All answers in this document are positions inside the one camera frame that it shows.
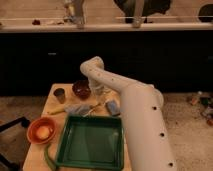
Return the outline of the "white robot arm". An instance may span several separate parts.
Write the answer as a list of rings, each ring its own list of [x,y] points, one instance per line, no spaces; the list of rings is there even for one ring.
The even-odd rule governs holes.
[[[177,171],[163,120],[163,95],[153,85],[104,69],[96,56],[83,62],[80,71],[98,96],[104,87],[120,95],[121,119],[132,171]]]

